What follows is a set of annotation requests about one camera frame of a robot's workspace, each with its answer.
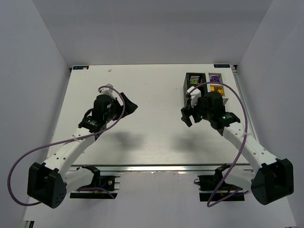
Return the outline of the yellow striped lego assembly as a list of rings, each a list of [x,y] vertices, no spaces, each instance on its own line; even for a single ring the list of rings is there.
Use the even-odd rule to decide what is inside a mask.
[[[221,96],[225,96],[224,87],[222,85],[211,85],[210,86],[211,92],[218,92],[221,94]]]

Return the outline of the purple lego brick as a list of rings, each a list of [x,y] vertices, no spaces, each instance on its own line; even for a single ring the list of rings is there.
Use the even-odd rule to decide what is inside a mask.
[[[217,83],[222,83],[221,78],[218,75],[211,75],[209,77],[210,82],[217,82]]]

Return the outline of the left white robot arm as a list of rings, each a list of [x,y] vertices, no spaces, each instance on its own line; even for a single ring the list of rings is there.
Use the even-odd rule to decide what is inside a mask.
[[[35,162],[31,165],[27,190],[30,197],[54,209],[72,191],[95,190],[102,186],[100,171],[94,166],[83,165],[71,173],[68,170],[85,149],[96,142],[108,122],[128,116],[138,108],[124,93],[120,96],[123,105],[109,93],[98,95],[93,108],[79,123],[72,141],[65,143],[41,164]]]

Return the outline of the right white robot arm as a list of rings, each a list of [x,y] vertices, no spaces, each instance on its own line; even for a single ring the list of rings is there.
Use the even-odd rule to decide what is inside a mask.
[[[216,189],[234,185],[252,192],[255,199],[267,205],[293,194],[293,165],[288,159],[279,159],[245,132],[245,126],[232,112],[227,112],[218,92],[201,95],[196,89],[185,94],[186,105],[181,109],[182,121],[188,127],[201,120],[209,121],[211,127],[232,143],[249,162],[253,172],[225,164],[215,170]]]

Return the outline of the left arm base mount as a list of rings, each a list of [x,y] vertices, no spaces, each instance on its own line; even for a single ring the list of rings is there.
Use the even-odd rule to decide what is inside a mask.
[[[114,200],[117,197],[120,176],[103,175],[98,168],[90,165],[78,167],[77,170],[90,171],[93,177],[88,185],[80,187],[80,190],[71,192],[71,199]]]

